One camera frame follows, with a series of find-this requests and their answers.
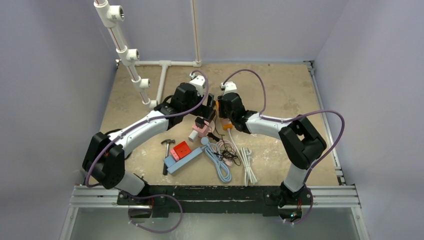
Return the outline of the orange power strip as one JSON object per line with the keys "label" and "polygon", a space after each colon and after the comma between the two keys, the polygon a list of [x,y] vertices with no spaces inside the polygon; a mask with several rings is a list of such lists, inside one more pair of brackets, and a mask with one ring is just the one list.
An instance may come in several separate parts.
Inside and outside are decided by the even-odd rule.
{"label": "orange power strip", "polygon": [[232,124],[229,118],[225,118],[222,116],[221,108],[220,108],[220,104],[218,100],[215,101],[215,104],[216,104],[217,116],[219,117],[222,129],[224,131],[231,130],[234,127],[234,125]]}

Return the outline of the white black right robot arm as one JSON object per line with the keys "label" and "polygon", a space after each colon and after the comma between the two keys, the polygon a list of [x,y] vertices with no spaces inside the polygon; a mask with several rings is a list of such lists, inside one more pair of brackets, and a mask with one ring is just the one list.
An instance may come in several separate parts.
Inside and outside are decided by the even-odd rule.
{"label": "white black right robot arm", "polygon": [[264,135],[281,140],[291,164],[281,184],[280,196],[288,204],[300,198],[305,179],[312,163],[323,154],[327,143],[307,117],[294,120],[261,116],[245,109],[237,93],[218,97],[219,113],[232,125],[246,134]]}

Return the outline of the pink cube power socket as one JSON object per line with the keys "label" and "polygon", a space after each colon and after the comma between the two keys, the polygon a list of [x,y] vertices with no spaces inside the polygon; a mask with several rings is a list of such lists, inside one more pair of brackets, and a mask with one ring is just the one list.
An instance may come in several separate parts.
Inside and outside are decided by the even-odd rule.
{"label": "pink cube power socket", "polygon": [[206,121],[203,127],[199,127],[196,124],[192,125],[192,132],[189,135],[189,139],[193,142],[197,138],[203,138],[208,135],[208,133],[212,133],[215,130],[215,123],[213,121]]}

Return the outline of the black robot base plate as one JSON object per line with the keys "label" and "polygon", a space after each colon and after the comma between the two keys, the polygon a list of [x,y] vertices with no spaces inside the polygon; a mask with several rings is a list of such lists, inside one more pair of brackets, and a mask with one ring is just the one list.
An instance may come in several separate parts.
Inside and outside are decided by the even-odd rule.
{"label": "black robot base plate", "polygon": [[119,206],[147,207],[154,218],[170,213],[261,214],[264,217],[300,218],[302,207],[312,203],[310,189],[285,194],[281,185],[150,185],[137,197],[120,191]]}

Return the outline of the black power adapter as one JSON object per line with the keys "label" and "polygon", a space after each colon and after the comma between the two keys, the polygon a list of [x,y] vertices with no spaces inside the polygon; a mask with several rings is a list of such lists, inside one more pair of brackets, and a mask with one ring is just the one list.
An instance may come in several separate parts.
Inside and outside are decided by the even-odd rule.
{"label": "black power adapter", "polygon": [[207,124],[205,123],[205,120],[201,117],[197,117],[195,119],[195,128],[197,130],[202,130]]}

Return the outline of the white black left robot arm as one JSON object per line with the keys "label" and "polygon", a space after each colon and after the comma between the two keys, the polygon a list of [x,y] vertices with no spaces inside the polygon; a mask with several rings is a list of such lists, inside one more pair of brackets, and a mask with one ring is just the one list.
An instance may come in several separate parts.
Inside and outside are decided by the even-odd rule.
{"label": "white black left robot arm", "polygon": [[208,107],[203,102],[208,93],[207,82],[183,82],[170,102],[160,103],[141,120],[110,135],[102,132],[93,135],[82,163],[87,173],[85,185],[91,188],[89,181],[93,177],[105,189],[122,190],[136,204],[146,203],[149,199],[146,182],[126,171],[125,159],[144,142],[181,123],[186,115],[205,116]]}

